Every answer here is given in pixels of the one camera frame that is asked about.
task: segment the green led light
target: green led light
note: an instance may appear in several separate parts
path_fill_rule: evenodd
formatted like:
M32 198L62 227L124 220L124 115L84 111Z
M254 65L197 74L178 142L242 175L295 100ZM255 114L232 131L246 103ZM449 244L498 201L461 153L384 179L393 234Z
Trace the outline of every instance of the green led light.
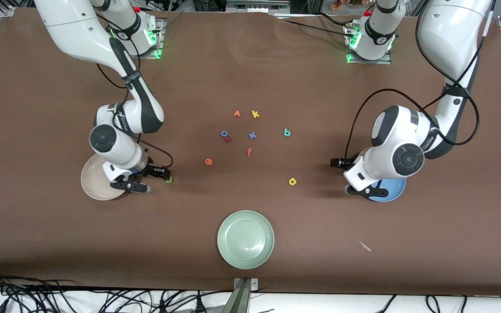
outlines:
M391 49L391 44L394 43L394 39L395 39L395 35L392 36L391 40L390 40L390 45L388 46L388 51L390 51Z
M356 39L355 39L355 40L352 40L352 41L351 41L351 44L350 44L350 47L351 47L352 49L356 49L356 48L357 48L358 41L359 41L359 40L361 40L361 37L362 37L361 32L357 32L357 35L356 35L356 36L354 36L354 38L355 38L355 37L356 37Z
M149 44L151 44L153 46L156 43L156 37L155 36L150 37L151 35L153 35L153 33L151 31L146 30L144 32L144 35L147 36L147 41Z
M154 51L154 56L156 57L156 59L161 59L161 52L163 51L163 49L158 49L156 51Z

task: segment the beige plate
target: beige plate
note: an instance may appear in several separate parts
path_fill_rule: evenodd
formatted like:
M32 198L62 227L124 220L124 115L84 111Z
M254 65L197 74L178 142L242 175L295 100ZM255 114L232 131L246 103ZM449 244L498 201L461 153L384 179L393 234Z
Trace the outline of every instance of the beige plate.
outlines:
M110 187L110 181L102 168L105 162L106 160L94 154L82 168L80 183L84 192L92 199L111 200L125 192Z

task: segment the green plate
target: green plate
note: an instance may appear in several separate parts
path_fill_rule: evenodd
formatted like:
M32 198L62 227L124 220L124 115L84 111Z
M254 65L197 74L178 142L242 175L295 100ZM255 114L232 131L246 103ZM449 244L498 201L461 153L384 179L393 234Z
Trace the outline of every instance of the green plate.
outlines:
M250 270L262 265L274 248L274 230L262 214L243 210L221 223L217 249L229 265Z

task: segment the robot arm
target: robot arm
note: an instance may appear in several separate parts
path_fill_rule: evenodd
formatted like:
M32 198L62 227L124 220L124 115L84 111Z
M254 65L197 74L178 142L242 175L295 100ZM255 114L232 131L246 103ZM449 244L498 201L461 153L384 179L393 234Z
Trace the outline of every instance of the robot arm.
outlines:
M90 0L110 20L111 30L132 56L142 55L157 44L156 17L137 10L127 0Z
M456 1L453 6L445 0L434 0L426 8L420 28L421 44L429 58L459 79L477 50L477 33L491 0ZM473 62L459 82L470 91L478 62ZM406 178L419 172L424 160L441 157L453 146L443 141L438 129L455 140L459 119L467 98L448 89L432 118L418 111L394 105L384 110L372 127L372 146L364 149L346 172L345 178L355 190L365 190L382 179Z
M128 4L128 0L112 1ZM129 135L114 126L131 134L155 133L164 122L164 112L129 52L102 28L89 0L35 2L48 33L61 51L75 59L111 67L134 98L100 107L94 119L89 141L92 149L107 161L104 164L106 176L115 183L143 171L148 163L147 154Z
M372 15L358 20L361 33L355 43L350 44L350 48L363 59L380 59L390 49L403 16L403 0L377 0Z

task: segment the brown paper tabletop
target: brown paper tabletop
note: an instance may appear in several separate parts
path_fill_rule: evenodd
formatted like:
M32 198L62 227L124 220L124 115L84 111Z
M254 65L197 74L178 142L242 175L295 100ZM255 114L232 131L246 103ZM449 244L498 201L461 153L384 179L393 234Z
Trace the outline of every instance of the brown paper tabletop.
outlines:
M427 161L391 203L346 195L342 171L329 167L373 91L400 89L420 103L439 95L444 79L417 50L415 21L398 29L393 64L374 66L347 64L339 35L267 14L182 14L167 28L162 59L141 66L165 111L161 130L143 138L173 154L173 184L147 178L151 194L100 202L80 185L94 154L88 136L96 109L124 92L59 51L35 9L17 9L0 24L0 272L92 286L220 290L256 277L265 291L501 294L494 24L472 92L481 128L470 144ZM394 104L410 107L399 95L372 99L352 153L370 145L374 118ZM468 105L459 139L473 125ZM217 251L219 225L237 210L260 212L276 236L254 270L229 266Z

